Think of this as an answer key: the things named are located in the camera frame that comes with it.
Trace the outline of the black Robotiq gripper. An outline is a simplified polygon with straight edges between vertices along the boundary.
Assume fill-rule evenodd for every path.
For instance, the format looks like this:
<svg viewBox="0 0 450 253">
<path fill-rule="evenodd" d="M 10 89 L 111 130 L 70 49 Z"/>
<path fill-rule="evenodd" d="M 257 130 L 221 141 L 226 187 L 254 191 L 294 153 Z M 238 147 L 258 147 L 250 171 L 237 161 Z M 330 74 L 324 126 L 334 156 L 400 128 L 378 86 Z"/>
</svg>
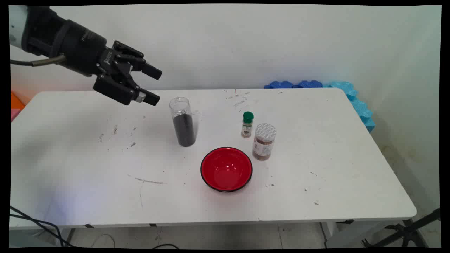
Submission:
<svg viewBox="0 0 450 253">
<path fill-rule="evenodd" d="M 114 58 L 115 62 L 128 64 L 132 71 L 142 72 L 153 79 L 159 80 L 162 76 L 162 71 L 149 64 L 142 52 L 119 41 L 114 41 L 111 49 L 106 42 L 103 36 L 66 20 L 58 30 L 58 56 L 61 58 L 58 65 L 90 77 L 105 72 L 104 68 Z M 156 106 L 160 101 L 160 96 L 141 88 L 129 74 L 100 74 L 93 89 L 123 105 L 135 101 Z"/>
</svg>

